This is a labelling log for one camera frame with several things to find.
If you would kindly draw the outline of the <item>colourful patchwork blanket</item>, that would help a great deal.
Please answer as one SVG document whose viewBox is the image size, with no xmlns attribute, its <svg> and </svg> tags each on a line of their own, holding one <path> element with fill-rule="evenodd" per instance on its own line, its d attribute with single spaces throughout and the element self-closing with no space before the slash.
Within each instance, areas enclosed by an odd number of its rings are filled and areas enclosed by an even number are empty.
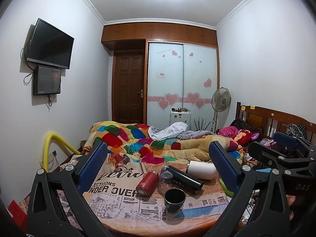
<svg viewBox="0 0 316 237">
<path fill-rule="evenodd" d="M 154 140 L 148 134 L 148 125 L 121 124 L 115 121 L 101 121 L 95 123 L 89 130 L 89 138 L 83 151 L 90 152 L 97 141 L 107 144 L 112 157 L 120 161 L 118 156 L 127 154 L 150 164 L 163 162 L 208 161 L 209 145 L 218 141 L 220 145 L 239 163 L 243 162 L 245 152 L 242 146 L 229 137 L 220 135 L 203 135 L 198 139 L 179 140 L 176 138 Z"/>
</svg>

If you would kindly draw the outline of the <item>wooden overhead cabinet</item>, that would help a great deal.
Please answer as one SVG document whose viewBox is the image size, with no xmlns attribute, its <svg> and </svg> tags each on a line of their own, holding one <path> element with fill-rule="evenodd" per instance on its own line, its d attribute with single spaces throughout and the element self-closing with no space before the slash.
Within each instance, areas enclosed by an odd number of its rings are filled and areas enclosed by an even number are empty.
<svg viewBox="0 0 316 237">
<path fill-rule="evenodd" d="M 109 50 L 144 49 L 146 40 L 192 42 L 217 47 L 215 30 L 176 23 L 123 23 L 103 27 L 101 43 Z"/>
</svg>

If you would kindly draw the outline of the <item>dark green cup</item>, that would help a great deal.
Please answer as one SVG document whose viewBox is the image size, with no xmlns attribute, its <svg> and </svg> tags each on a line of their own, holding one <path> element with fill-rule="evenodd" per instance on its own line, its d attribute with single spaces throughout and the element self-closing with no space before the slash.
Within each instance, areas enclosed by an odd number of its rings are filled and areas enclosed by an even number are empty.
<svg viewBox="0 0 316 237">
<path fill-rule="evenodd" d="M 165 207 L 170 213 L 178 211 L 184 204 L 185 200 L 185 192 L 178 188 L 169 189 L 164 194 Z"/>
</svg>

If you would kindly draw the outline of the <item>newspaper print tablecloth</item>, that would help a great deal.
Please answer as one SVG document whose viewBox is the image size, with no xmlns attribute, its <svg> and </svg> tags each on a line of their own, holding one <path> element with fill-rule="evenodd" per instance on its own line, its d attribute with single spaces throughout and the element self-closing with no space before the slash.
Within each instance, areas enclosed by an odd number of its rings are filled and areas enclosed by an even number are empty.
<svg viewBox="0 0 316 237">
<path fill-rule="evenodd" d="M 103 225 L 116 233 L 138 236 L 176 236 L 212 227 L 228 205 L 215 175 L 175 213 L 165 209 L 164 194 L 173 188 L 170 178 L 158 180 L 151 192 L 137 191 L 150 172 L 159 174 L 164 164 L 148 164 L 126 154 L 107 155 L 83 198 Z"/>
</svg>

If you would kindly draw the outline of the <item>grey white striped clothing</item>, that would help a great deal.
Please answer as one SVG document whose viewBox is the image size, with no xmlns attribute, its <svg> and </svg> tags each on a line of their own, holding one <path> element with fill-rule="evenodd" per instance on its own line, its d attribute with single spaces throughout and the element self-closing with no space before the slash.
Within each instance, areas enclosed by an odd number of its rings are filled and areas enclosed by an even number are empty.
<svg viewBox="0 0 316 237">
<path fill-rule="evenodd" d="M 188 125 L 184 122 L 174 122 L 165 129 L 160 129 L 150 126 L 148 135 L 155 141 L 163 141 L 169 139 L 190 140 L 200 139 L 205 135 L 213 135 L 214 133 L 208 130 L 187 131 Z"/>
</svg>

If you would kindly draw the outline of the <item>brown wooden door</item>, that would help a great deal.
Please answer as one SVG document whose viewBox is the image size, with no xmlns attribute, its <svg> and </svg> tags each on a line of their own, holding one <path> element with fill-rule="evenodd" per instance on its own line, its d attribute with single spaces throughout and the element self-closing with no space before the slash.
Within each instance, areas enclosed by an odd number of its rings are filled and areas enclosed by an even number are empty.
<svg viewBox="0 0 316 237">
<path fill-rule="evenodd" d="M 145 52 L 114 53 L 111 88 L 112 119 L 129 124 L 144 123 Z"/>
</svg>

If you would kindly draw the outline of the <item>yellow padded bed rail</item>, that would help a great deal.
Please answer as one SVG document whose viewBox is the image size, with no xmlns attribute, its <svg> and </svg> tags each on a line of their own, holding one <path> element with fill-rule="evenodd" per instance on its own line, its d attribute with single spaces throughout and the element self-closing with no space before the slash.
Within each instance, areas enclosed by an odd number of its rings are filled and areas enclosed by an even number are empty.
<svg viewBox="0 0 316 237">
<path fill-rule="evenodd" d="M 66 140 L 64 140 L 59 134 L 55 132 L 49 132 L 45 139 L 43 145 L 43 153 L 42 153 L 42 167 L 49 172 L 49 163 L 51 159 L 51 153 L 53 153 L 53 149 L 56 149 L 56 152 L 63 152 L 64 155 L 70 156 L 71 154 L 79 155 L 80 152 L 71 146 Z"/>
</svg>

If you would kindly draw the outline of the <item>wall mounted black television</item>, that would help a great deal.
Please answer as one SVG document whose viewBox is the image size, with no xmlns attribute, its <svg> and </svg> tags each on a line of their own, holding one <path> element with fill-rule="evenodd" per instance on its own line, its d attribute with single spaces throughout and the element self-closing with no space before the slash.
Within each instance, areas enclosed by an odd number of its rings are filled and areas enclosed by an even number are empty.
<svg viewBox="0 0 316 237">
<path fill-rule="evenodd" d="M 29 43 L 26 59 L 58 69 L 69 69 L 74 38 L 39 18 Z"/>
</svg>

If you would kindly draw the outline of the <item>white standing fan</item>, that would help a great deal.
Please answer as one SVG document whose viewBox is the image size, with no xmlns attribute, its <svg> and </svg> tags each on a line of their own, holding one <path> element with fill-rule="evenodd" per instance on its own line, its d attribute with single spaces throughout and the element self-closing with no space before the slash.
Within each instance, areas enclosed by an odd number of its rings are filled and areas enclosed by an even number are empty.
<svg viewBox="0 0 316 237">
<path fill-rule="evenodd" d="M 231 94 L 227 88 L 221 87 L 213 93 L 212 108 L 214 110 L 211 131 L 216 132 L 217 117 L 219 112 L 224 112 L 231 103 Z"/>
</svg>

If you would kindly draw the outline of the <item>small black wall monitor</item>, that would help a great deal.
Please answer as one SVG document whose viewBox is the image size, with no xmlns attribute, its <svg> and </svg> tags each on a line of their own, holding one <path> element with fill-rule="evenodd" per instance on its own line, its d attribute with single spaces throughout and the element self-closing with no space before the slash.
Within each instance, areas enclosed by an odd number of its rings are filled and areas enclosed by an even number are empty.
<svg viewBox="0 0 316 237">
<path fill-rule="evenodd" d="M 33 95 L 60 94 L 61 70 L 37 66 L 33 74 Z"/>
</svg>

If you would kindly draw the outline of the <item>white thermos bottle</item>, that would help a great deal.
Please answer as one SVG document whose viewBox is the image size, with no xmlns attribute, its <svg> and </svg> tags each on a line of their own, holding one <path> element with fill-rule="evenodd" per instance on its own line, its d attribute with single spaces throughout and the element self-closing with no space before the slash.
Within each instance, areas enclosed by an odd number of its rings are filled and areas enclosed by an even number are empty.
<svg viewBox="0 0 316 237">
<path fill-rule="evenodd" d="M 212 180 L 216 175 L 216 167 L 213 163 L 190 161 L 186 173 L 198 179 Z"/>
</svg>

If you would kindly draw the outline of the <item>black thermos bottle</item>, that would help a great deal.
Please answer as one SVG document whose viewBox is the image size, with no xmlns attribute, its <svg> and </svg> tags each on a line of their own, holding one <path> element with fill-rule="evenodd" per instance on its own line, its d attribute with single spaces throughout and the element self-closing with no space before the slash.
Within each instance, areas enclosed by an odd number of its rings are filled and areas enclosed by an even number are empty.
<svg viewBox="0 0 316 237">
<path fill-rule="evenodd" d="M 171 165 L 163 166 L 161 172 L 170 172 L 172 181 L 192 194 L 198 194 L 204 185 L 202 180 L 192 177 Z"/>
</svg>

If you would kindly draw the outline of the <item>clear glass cup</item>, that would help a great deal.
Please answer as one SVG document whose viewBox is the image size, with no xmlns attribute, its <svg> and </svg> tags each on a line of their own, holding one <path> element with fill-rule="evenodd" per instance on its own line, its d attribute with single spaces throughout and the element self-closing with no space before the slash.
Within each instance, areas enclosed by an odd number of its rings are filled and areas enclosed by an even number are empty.
<svg viewBox="0 0 316 237">
<path fill-rule="evenodd" d="M 157 191 L 163 196 L 167 190 L 173 188 L 173 175 L 169 171 L 163 171 L 159 175 L 159 182 L 157 184 Z"/>
</svg>

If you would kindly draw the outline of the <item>red plush toy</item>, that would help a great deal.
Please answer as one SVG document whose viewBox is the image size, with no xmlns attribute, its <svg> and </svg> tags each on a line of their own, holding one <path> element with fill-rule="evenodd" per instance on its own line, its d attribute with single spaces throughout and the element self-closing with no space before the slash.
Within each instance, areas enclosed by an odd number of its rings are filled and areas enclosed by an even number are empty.
<svg viewBox="0 0 316 237">
<path fill-rule="evenodd" d="M 240 146 L 247 145 L 250 141 L 255 141 L 260 137 L 259 132 L 252 132 L 248 129 L 240 130 L 234 137 L 233 140 L 236 141 Z"/>
</svg>

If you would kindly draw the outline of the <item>white appliance box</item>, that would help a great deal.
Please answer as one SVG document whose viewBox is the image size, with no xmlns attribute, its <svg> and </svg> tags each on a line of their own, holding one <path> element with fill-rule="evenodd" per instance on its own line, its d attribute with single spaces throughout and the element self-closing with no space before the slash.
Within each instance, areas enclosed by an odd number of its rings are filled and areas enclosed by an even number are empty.
<svg viewBox="0 0 316 237">
<path fill-rule="evenodd" d="M 172 108 L 170 111 L 170 125 L 174 122 L 183 122 L 187 130 L 191 129 L 191 112 L 187 108 Z"/>
</svg>

